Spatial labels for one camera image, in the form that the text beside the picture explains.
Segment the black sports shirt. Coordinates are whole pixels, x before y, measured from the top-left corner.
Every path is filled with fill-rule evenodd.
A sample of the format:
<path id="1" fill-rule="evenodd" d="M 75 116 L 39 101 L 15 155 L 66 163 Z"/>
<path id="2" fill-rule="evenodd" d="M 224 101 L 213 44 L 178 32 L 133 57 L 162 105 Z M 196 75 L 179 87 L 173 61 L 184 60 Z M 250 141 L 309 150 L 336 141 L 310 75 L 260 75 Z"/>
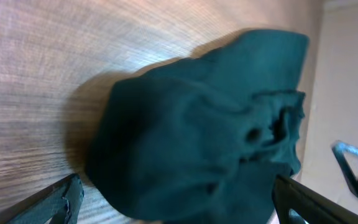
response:
<path id="1" fill-rule="evenodd" d="M 118 212 L 164 223 L 267 223 L 300 171 L 309 39 L 256 29 L 114 84 L 85 172 Z"/>

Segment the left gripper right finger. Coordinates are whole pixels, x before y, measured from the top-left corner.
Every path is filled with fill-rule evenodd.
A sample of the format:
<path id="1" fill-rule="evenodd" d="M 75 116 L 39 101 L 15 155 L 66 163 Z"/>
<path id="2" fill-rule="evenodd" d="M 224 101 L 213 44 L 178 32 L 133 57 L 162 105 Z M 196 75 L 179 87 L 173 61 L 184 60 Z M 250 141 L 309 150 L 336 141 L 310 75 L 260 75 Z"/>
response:
<path id="1" fill-rule="evenodd" d="M 281 224 L 358 224 L 357 214 L 288 177 L 277 176 L 272 199 Z"/>

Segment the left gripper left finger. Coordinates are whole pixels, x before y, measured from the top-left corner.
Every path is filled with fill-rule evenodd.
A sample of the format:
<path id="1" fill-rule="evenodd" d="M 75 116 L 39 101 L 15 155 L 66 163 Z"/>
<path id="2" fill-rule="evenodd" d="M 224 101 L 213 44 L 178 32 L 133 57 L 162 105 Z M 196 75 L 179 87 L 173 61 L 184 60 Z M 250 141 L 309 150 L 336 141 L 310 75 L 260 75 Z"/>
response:
<path id="1" fill-rule="evenodd" d="M 1 211 L 0 223 L 76 224 L 83 197 L 80 176 L 70 174 Z"/>

